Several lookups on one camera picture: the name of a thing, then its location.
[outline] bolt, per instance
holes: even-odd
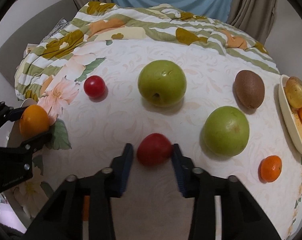
[[[30,165],[29,164],[24,164],[24,169],[26,170],[26,171],[28,171],[29,169],[30,169]]]
[[[192,172],[194,174],[201,174],[201,173],[203,173],[203,171],[204,170],[202,168],[199,168],[199,167],[195,167],[195,168],[192,169]]]
[[[238,178],[236,177],[236,176],[234,176],[234,175],[231,175],[231,176],[229,176],[229,181],[231,181],[231,182],[238,182]]]
[[[102,173],[104,173],[104,174],[109,174],[109,173],[112,173],[112,172],[113,172],[113,169],[110,168],[110,167],[106,167],[106,168],[102,169]]]
[[[78,177],[75,176],[75,175],[69,175],[67,178],[66,178],[66,181],[68,182],[72,182],[72,181],[75,181]]]

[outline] flower pattern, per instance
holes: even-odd
[[[58,116],[62,114],[64,107],[68,106],[78,95],[79,85],[75,81],[67,80],[65,77],[40,98],[38,105],[49,115],[50,126],[55,123]]]
[[[296,222],[296,218],[297,218],[298,211],[299,211],[299,204],[301,203],[301,201],[302,201],[302,182],[301,182],[301,185],[299,186],[298,198],[295,201],[294,213],[293,213],[293,217],[292,217],[292,224],[287,230],[287,238],[292,235],[293,225]]]
[[[80,77],[85,70],[86,65],[92,63],[97,58],[97,56],[94,53],[91,53],[88,48],[87,45],[84,45],[81,48],[75,49],[73,51],[73,56],[66,62],[56,76],[53,77],[52,81],[43,83],[41,91],[52,90],[64,77],[70,81],[75,81]]]
[[[302,217],[302,198],[294,209],[300,198],[302,165],[282,120],[278,95],[274,93],[279,75],[192,44],[113,40],[111,46],[105,41],[93,41],[83,47],[86,47],[84,54],[107,57],[92,74],[105,80],[108,95],[99,102],[78,96],[59,116],[67,126],[72,149],[68,149],[66,155],[56,151],[46,155],[44,169],[52,188],[60,185],[65,174],[78,177],[95,174],[122,152],[125,143],[137,147],[145,136],[159,132],[172,143],[178,143],[185,156],[211,175],[237,176],[266,212],[282,239],[287,237],[289,228],[292,233],[296,231]],[[138,91],[137,78],[141,69],[157,59],[177,63],[187,78],[183,103],[170,109],[147,104]],[[265,99],[254,114],[246,114],[250,139],[245,150],[228,160],[219,159],[209,150],[201,149],[199,133],[216,108],[241,107],[233,94],[232,84],[236,74],[243,69],[251,69],[261,76]],[[281,157],[283,171],[275,182],[263,184],[257,171],[261,160],[269,155]],[[67,165],[61,169],[57,163]],[[139,227],[143,230],[137,233],[137,239],[160,228],[161,232],[154,233],[150,239],[187,238],[189,228],[185,225],[189,225],[187,221],[191,219],[193,202],[182,199],[169,162],[158,167],[156,172],[146,171],[134,162],[123,201],[125,204],[112,203],[115,223],[126,229],[118,233],[119,237],[129,239],[126,232],[136,232],[135,228]]]
[[[95,13],[102,13],[111,9],[115,3],[103,3],[98,1],[91,1],[88,3],[87,14],[93,15]]]
[[[60,40],[55,39],[46,44],[42,56],[46,59],[61,58],[72,52],[83,41],[83,37],[82,31],[75,30]]]
[[[40,186],[43,181],[41,170],[32,163],[32,171],[33,177],[19,184],[13,191],[15,199],[29,218],[35,218],[48,200],[48,197]]]

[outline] wall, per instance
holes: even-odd
[[[281,74],[302,80],[302,20],[287,0],[277,0],[275,21],[265,47]]]
[[[33,16],[60,0],[17,0],[0,22],[0,47],[25,22]],[[13,87],[0,74],[0,101],[6,105],[19,107]],[[11,123],[6,123],[0,129],[0,146],[5,145],[6,136],[11,130]]]

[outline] green striped quilt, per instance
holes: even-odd
[[[278,73],[261,43],[219,20],[193,15],[169,4],[121,8],[114,3],[89,2],[70,25],[39,44],[21,62],[15,76],[16,95],[21,100],[37,101],[72,58],[75,48],[97,40],[106,41],[107,46],[114,39],[152,39],[200,46]],[[83,81],[88,73],[84,69],[80,74],[84,77],[76,80]]]

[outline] green leaf print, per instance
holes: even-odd
[[[99,66],[106,58],[97,58],[93,62],[91,62],[89,65],[86,65],[85,70],[83,71],[82,75],[77,78],[75,81],[82,82],[87,78],[87,74],[91,73],[97,66]]]
[[[52,133],[52,139],[51,141],[46,143],[48,149],[72,149],[71,143],[69,142],[69,135],[66,129],[66,125],[61,119],[57,119],[56,122],[50,127],[49,131]]]
[[[43,160],[42,155],[38,155],[32,159],[34,166],[38,167],[41,171],[41,175],[43,175]]]

